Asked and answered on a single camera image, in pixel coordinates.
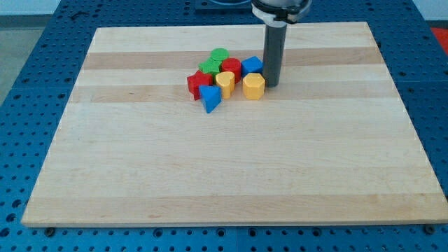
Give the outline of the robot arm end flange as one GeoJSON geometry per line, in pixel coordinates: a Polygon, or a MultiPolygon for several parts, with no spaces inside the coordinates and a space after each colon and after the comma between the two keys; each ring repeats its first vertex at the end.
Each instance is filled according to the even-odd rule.
{"type": "Polygon", "coordinates": [[[252,13],[266,25],[282,27],[306,16],[312,0],[252,0],[252,13]]]}

